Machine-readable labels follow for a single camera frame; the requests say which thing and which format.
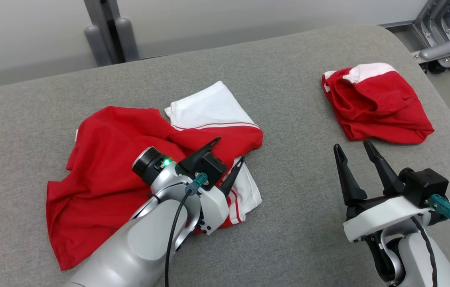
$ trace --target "gray cushioned table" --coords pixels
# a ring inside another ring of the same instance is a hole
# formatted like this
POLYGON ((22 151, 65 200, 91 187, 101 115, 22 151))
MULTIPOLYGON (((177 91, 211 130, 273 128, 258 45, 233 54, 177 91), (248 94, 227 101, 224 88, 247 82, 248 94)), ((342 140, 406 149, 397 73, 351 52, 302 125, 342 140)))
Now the gray cushioned table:
MULTIPOLYGON (((264 131, 263 146, 247 155, 263 202, 245 222, 187 240, 174 258, 173 285, 382 286, 367 245, 344 235, 333 145, 342 145, 370 196, 381 182, 320 87, 324 71, 371 62, 401 73, 436 129, 421 145, 375 141, 377 148, 396 171, 431 167, 450 180, 450 111, 380 27, 320 29, 0 87, 0 287, 60 286, 77 269, 59 271, 45 200, 46 182, 68 174, 83 119, 108 105, 163 109, 218 80, 264 131)), ((450 261, 450 223, 429 229, 450 261)))

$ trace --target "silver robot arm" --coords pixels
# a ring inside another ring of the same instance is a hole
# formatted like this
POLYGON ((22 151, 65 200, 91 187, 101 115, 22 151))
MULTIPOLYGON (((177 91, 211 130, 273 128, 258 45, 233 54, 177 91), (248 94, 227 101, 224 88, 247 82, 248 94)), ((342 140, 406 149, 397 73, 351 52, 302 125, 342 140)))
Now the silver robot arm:
POLYGON ((154 147, 142 152, 134 161, 133 170, 150 185, 152 197, 94 251, 64 287, 154 286, 165 271, 167 244, 176 210, 199 173, 208 173, 209 177, 187 196, 181 207, 169 259, 195 228, 210 235, 220 227, 229 215, 226 198, 244 158, 233 167, 220 188, 215 187, 227 169, 210 154, 218 140, 181 163, 170 160, 154 147))
POLYGON ((450 263, 425 231, 429 225, 447 220, 434 212, 428 199, 434 195, 444 196, 448 180, 431 169, 416 173, 403 169, 397 176, 370 141, 363 143, 384 190, 383 196, 368 199, 349 170, 342 148, 335 145, 338 175, 347 206, 347 221, 343 224, 347 239, 367 243, 384 285, 432 287, 434 270, 437 285, 450 286, 450 263), (388 240, 389 236, 398 237, 388 240))

